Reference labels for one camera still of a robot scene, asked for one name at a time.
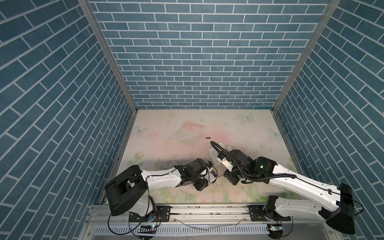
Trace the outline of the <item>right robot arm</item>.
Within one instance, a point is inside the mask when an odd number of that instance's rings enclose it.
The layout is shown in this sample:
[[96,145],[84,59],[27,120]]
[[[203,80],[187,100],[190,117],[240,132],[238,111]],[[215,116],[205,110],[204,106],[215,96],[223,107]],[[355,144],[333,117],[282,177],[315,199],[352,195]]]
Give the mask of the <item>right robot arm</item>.
[[268,196],[263,208],[268,220],[298,217],[326,223],[343,234],[355,234],[355,205],[349,185],[321,183],[294,173],[271,159],[258,157],[253,160],[239,150],[220,153],[217,160],[226,167],[224,176],[234,186],[264,183],[304,197],[304,200],[288,200]]

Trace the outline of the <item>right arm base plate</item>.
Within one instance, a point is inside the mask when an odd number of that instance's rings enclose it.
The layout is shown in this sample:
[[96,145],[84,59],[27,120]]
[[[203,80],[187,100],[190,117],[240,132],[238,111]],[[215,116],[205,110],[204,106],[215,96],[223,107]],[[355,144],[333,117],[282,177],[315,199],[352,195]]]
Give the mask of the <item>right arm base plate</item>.
[[289,222],[291,217],[282,217],[274,209],[274,206],[250,205],[249,213],[252,222]]

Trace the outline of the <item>white remote control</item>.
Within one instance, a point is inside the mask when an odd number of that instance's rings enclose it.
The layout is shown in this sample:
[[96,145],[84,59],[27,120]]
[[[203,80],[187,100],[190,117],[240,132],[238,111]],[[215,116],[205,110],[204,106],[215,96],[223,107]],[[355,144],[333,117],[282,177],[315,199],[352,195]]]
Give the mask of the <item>white remote control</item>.
[[211,162],[215,167],[219,166],[221,162],[218,160],[218,152],[214,148],[209,148],[209,155],[211,157]]
[[218,171],[216,170],[215,167],[210,168],[209,173],[208,173],[208,181],[210,184],[213,184],[216,182],[218,179]]

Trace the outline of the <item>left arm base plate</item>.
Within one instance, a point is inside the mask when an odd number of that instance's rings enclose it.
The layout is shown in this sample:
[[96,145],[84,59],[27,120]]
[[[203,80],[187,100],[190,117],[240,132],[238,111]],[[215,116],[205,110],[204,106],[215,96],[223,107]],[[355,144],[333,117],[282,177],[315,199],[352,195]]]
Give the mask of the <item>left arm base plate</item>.
[[144,217],[138,214],[131,213],[129,221],[132,223],[145,222],[169,222],[171,215],[171,206],[156,206],[154,209],[150,209],[147,215]]

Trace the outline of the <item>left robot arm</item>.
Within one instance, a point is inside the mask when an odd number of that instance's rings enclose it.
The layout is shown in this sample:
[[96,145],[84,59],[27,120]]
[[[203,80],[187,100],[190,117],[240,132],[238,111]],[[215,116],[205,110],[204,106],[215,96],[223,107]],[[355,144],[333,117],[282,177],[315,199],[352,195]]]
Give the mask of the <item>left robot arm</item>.
[[212,162],[202,159],[161,171],[145,171],[132,165],[109,181],[105,191],[112,216],[129,212],[150,221],[158,212],[150,191],[192,185],[201,192],[217,177]]

